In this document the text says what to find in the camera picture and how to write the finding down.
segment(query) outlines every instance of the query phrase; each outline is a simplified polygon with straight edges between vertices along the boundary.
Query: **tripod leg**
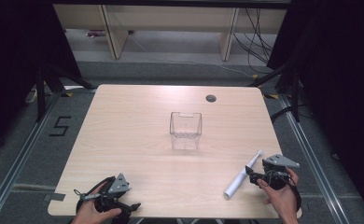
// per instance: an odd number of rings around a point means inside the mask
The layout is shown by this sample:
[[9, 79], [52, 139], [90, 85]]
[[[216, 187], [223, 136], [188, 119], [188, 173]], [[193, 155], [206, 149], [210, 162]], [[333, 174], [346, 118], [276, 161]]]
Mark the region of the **tripod leg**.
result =
[[299, 74], [296, 70], [293, 73], [293, 86], [292, 86], [292, 115], [295, 118], [296, 122], [300, 122], [299, 120]]
[[265, 77], [262, 77], [259, 80], [255, 81], [254, 83], [247, 85], [247, 87], [258, 87], [261, 84], [269, 81], [270, 79], [280, 75], [284, 71], [285, 68], [286, 68], [286, 66], [282, 65], [281, 67], [279, 67], [279, 68], [275, 69], [274, 71], [272, 71], [271, 73], [267, 74]]
[[42, 69], [39, 67], [36, 71], [36, 94], [37, 94], [37, 118], [36, 122], [39, 122], [46, 112], [46, 101], [45, 101], [45, 87]]
[[79, 77], [75, 77], [73, 75], [71, 75], [70, 73], [66, 72], [65, 70], [63, 70], [62, 68], [59, 68], [57, 66], [51, 65], [51, 64], [47, 64], [47, 67], [50, 70], [53, 70], [55, 73], [60, 74], [64, 77], [67, 77], [68, 79], [71, 79], [72, 81], [76, 82], [77, 84], [83, 86], [86, 89], [89, 90], [95, 90], [97, 89], [97, 86], [94, 86], [92, 84], [90, 84], [89, 82], [79, 78]]

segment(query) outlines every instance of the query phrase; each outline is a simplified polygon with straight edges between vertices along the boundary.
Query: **wire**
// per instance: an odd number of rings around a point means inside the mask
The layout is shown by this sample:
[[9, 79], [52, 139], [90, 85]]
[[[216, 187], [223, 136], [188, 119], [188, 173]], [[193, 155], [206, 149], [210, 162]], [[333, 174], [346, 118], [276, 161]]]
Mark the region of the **wire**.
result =
[[[149, 51], [146, 49], [146, 48], [144, 48], [142, 45], [140, 45], [139, 43], [138, 43], [138, 41], [136, 41], [134, 38], [132, 38], [130, 35], [127, 35], [140, 49], [142, 49], [144, 52], [146, 52], [146, 53], [149, 53]], [[225, 67], [225, 66], [222, 66], [222, 65], [219, 65], [219, 64], [216, 64], [216, 63], [197, 63], [197, 62], [193, 62], [193, 61], [176, 61], [176, 60], [170, 60], [170, 59], [162, 59], [162, 58], [157, 58], [157, 57], [153, 57], [153, 56], [151, 56], [151, 55], [149, 55], [149, 57], [150, 58], [152, 58], [152, 59], [155, 59], [155, 60], [158, 60], [158, 61], [164, 61], [164, 62], [171, 62], [171, 63], [187, 63], [187, 64], [204, 64], [204, 65], [207, 65], [207, 64], [209, 64], [209, 65], [214, 65], [214, 66], [218, 66], [218, 67], [220, 67], [220, 68], [222, 68], [222, 69], [225, 69], [225, 70], [229, 70], [229, 71], [232, 71], [232, 72], [236, 72], [236, 73], [241, 73], [241, 74], [243, 74], [243, 75], [245, 75], [245, 76], [247, 76], [247, 77], [251, 77], [251, 78], [253, 78], [251, 75], [249, 75], [249, 74], [247, 74], [247, 73], [245, 73], [245, 72], [243, 72], [243, 71], [240, 71], [240, 70], [235, 70], [235, 69], [231, 69], [231, 68], [228, 68], [228, 67]]]

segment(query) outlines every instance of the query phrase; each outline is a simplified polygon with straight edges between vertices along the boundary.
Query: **clear plastic container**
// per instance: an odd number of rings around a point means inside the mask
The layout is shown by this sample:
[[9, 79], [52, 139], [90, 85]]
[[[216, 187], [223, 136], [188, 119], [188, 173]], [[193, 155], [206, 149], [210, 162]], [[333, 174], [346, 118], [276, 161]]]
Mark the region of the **clear plastic container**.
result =
[[170, 135], [173, 149], [196, 150], [202, 135], [201, 113], [171, 113]]

